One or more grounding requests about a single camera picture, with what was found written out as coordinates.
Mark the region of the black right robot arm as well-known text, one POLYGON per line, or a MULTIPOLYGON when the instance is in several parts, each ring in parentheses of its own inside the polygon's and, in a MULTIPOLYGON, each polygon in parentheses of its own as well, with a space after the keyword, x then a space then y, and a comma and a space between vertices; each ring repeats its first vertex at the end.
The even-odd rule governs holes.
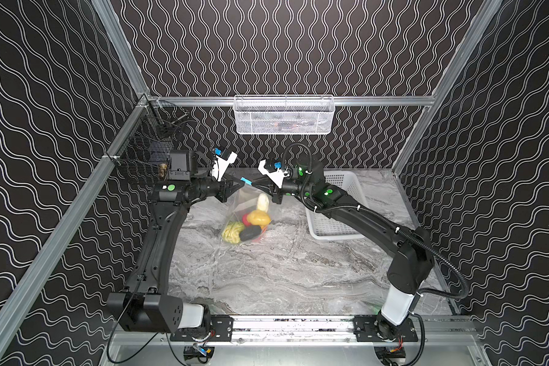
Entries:
POLYGON ((391 258, 387 271, 390 288, 380 310, 380 321, 398 327, 413 311, 423 282, 435 264, 428 250, 428 235, 420 228, 404 227, 366 207, 345 189, 326 178, 323 167, 307 154, 294 166, 277 160, 262 160, 263 176, 252 186, 269 193, 279 202, 294 196, 307 209, 352 228, 370 239, 391 258))

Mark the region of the green toy cabbage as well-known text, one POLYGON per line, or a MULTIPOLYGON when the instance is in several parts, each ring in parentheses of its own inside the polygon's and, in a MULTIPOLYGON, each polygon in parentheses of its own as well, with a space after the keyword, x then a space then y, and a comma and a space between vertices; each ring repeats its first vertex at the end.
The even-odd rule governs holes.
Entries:
POLYGON ((234 245, 240 244, 242 242, 242 240, 240 239, 240 234, 242 233, 242 231, 245 230, 245 228, 246 226, 244 225, 243 222, 240 222, 240 221, 229 222, 225 226, 221 234, 222 241, 230 244, 234 244, 234 245))

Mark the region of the pale green toy cucumber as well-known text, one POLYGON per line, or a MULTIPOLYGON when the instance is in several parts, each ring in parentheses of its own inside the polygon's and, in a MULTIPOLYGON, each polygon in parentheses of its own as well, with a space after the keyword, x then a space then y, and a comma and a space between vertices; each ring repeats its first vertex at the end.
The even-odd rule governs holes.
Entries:
POLYGON ((265 193, 261 193, 257 198, 256 209, 267 213, 270 205, 269 202, 269 196, 265 193))

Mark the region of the white plastic perforated basket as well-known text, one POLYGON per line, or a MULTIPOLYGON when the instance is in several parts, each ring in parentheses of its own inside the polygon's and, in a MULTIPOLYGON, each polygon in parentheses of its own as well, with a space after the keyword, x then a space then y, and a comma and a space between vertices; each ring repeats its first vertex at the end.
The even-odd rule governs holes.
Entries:
MULTIPOLYGON (((360 204, 364 206, 368 205, 360 181, 354 172, 340 170, 325 171, 324 176, 328 183, 340 187, 360 204)), ((312 210, 306 208, 306 215, 309 232, 312 238, 316 240, 335 241, 364 238, 362 234, 358 233, 352 227, 327 218, 321 213, 314 213, 312 210)))

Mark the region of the yellow toy potato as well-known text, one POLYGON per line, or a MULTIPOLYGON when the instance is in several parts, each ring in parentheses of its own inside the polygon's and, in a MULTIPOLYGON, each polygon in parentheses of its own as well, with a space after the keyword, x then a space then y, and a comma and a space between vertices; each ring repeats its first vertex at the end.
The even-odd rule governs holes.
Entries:
POLYGON ((248 213, 248 221, 252 225, 259 225, 264 229, 271 223, 271 218, 268 215, 268 213, 262 212, 260 210, 253 210, 252 212, 248 213))

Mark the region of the red toy pomegranate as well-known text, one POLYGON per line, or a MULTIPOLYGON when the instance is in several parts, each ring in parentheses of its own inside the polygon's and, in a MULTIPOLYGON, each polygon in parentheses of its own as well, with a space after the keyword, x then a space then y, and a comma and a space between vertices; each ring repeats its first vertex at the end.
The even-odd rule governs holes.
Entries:
POLYGON ((242 222, 244 223, 244 225, 245 225, 246 227, 249 227, 249 226, 252 225, 252 224, 248 221, 248 216, 249 216, 248 214, 245 214, 245 215, 242 216, 242 222))

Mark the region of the clear zip bag blue zipper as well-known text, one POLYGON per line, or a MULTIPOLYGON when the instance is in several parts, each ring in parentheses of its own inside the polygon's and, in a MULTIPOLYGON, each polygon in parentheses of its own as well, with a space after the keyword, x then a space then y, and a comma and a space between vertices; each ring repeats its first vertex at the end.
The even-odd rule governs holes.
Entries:
POLYGON ((233 204, 221 230, 221 241, 230 245, 259 242, 273 221, 271 196, 248 178, 242 177, 242 187, 233 195, 233 204))

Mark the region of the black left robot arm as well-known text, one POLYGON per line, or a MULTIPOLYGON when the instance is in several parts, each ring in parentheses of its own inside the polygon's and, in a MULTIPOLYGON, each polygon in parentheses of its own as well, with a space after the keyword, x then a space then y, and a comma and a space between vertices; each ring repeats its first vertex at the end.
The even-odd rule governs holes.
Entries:
POLYGON ((211 314, 203 304, 187 303, 169 294, 169 272, 178 235, 193 204, 207 198, 227 202, 243 183, 227 175, 235 152, 216 148, 207 172, 198 170, 195 154, 174 150, 160 181, 149 197, 151 220, 137 264, 119 292, 108 296, 106 306, 115 325, 125 332, 174 334, 193 338, 211 333, 211 314))

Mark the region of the dark green toy avocado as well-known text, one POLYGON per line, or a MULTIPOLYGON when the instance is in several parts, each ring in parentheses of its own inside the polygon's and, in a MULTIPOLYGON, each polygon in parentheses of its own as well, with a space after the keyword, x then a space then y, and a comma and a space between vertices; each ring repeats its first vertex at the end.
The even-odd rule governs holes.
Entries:
POLYGON ((245 227, 239 234, 241 242, 247 242, 259 238, 262 235, 262 227, 259 225, 251 225, 245 227))

